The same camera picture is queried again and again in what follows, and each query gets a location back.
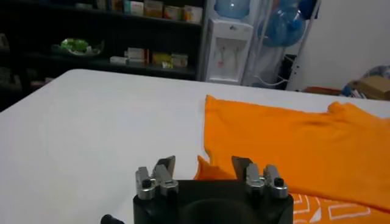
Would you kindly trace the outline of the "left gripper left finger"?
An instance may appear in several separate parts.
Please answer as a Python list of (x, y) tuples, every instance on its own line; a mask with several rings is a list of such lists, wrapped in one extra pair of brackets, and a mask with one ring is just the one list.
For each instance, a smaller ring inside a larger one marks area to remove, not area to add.
[(140, 200), (152, 200), (157, 194), (175, 197), (179, 193), (179, 182), (173, 179), (176, 157), (159, 159), (149, 175), (147, 167), (139, 167), (135, 172), (136, 196)]

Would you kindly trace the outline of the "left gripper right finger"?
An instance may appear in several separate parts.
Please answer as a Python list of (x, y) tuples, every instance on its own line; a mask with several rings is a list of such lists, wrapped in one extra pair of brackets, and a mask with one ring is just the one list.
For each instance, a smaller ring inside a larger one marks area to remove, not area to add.
[(261, 175), (258, 166), (249, 158), (232, 156), (232, 164), (237, 179), (245, 182), (248, 194), (263, 196), (268, 191), (276, 199), (288, 197), (288, 185), (275, 165), (267, 164)]

